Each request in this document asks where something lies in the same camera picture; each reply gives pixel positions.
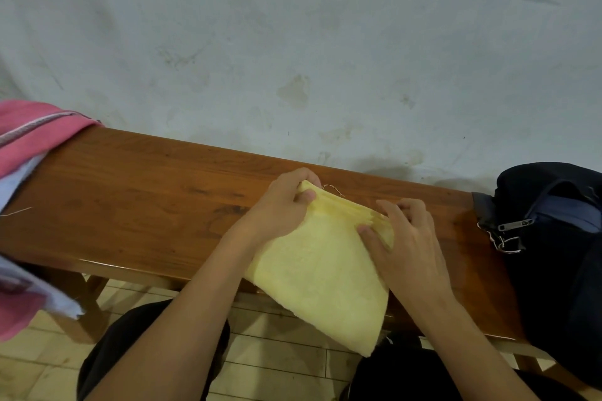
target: hand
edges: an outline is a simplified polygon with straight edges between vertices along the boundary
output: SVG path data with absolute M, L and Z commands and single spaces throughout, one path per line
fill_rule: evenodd
M 312 190 L 297 194 L 297 187 L 304 180 L 322 187 L 320 179 L 309 168 L 284 173 L 270 184 L 255 206 L 237 222 L 238 226 L 250 231 L 255 246 L 288 235 L 303 222 L 307 206 L 315 199 Z
M 370 227 L 360 226 L 357 231 L 381 277 L 412 318 L 417 320 L 442 300 L 454 300 L 433 216 L 425 203 L 406 198 L 397 206 L 386 200 L 377 204 L 393 226 L 392 250 Z

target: forearm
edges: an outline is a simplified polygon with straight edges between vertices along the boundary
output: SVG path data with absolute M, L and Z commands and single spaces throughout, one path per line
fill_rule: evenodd
M 197 401 L 240 279 L 252 258 L 244 231 L 215 251 L 87 401 Z
M 440 299 L 417 316 L 464 400 L 538 399 L 455 299 Z

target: person's left hand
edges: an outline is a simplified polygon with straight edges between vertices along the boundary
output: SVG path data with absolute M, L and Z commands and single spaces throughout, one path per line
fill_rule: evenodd
M 322 187 L 320 179 L 309 168 L 284 173 L 237 222 L 237 227 L 244 227 L 250 233 L 253 245 L 260 246 L 288 235 L 303 222 L 307 206 L 315 199 L 312 190 L 297 194 L 297 187 L 304 180 Z

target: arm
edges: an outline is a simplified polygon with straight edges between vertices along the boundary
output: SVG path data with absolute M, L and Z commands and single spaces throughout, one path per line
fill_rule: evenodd
M 245 269 L 267 241 L 303 221 L 320 180 L 306 168 L 281 175 L 222 238 L 186 287 L 140 336 L 86 401 L 198 401 Z
M 393 248 L 388 250 L 371 228 L 357 230 L 380 275 L 433 345 L 463 399 L 537 400 L 455 299 L 424 202 L 378 204 L 393 226 Z

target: zipper pull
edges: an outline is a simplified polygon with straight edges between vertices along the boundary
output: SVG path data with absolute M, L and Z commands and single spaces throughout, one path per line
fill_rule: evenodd
M 497 226 L 497 229 L 499 231 L 515 230 L 517 228 L 523 228 L 528 225 L 531 225 L 533 222 L 534 222 L 533 219 L 524 219 L 522 221 L 502 223 L 501 225 Z

